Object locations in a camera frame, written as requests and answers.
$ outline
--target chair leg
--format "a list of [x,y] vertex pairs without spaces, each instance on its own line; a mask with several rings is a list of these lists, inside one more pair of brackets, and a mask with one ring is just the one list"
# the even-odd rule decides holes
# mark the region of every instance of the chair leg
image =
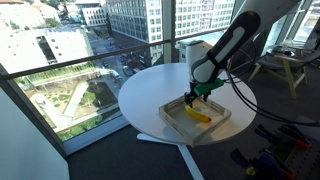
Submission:
[[252,72],[251,76],[248,79],[249,82],[259,72],[260,68],[261,68],[261,65],[260,64],[256,64],[256,68],[254,69],[254,71]]
[[303,67],[303,73],[304,73],[304,83],[308,84],[306,67]]
[[292,77],[292,73],[291,73],[289,62],[287,60],[283,60],[283,65],[284,65],[284,70],[285,70],[285,73],[286,73],[287,82],[289,84],[291,97],[293,99],[296,99],[297,98],[297,94],[296,94],[296,90],[295,90],[294,81],[293,81],[293,77]]

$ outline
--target chair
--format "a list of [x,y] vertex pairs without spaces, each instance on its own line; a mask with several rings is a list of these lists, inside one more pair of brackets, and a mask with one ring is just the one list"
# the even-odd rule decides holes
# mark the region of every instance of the chair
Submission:
[[320,57],[320,50],[296,47],[289,47],[289,49],[290,51],[286,51],[285,53],[272,52],[257,58],[255,60],[256,68],[248,81],[251,81],[261,69],[265,69],[270,74],[286,81],[289,84],[291,97],[296,99],[295,88],[302,80],[307,83],[305,66]]

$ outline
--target car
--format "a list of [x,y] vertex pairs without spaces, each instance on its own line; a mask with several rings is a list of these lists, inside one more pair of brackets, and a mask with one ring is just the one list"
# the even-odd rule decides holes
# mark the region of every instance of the car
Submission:
[[103,62],[103,66],[106,67],[106,68],[109,68],[110,67],[110,64],[108,64],[107,61]]
[[132,76],[133,75],[132,70],[128,66],[123,66],[122,70],[123,70],[124,74],[127,75],[127,76]]
[[112,71],[111,73],[111,76],[114,78],[114,79],[121,79],[121,76],[119,75],[119,73],[115,70]]

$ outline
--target wooden tray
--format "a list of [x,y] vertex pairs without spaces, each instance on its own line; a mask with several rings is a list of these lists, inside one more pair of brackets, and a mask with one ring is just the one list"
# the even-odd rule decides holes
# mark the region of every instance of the wooden tray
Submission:
[[185,111],[185,105],[184,96],[182,96],[159,107],[159,113],[161,118],[175,129],[187,141],[188,145],[193,147],[231,116],[231,111],[228,109],[210,99],[205,102],[198,97],[192,103],[193,109],[210,116],[211,122],[205,123],[190,117]]

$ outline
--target rooftop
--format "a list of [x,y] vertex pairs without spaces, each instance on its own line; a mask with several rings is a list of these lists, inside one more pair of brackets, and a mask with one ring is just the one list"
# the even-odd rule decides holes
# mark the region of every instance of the rooftop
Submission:
[[23,1],[20,0],[0,0],[0,4],[4,4],[4,3],[19,3],[19,4],[23,4]]

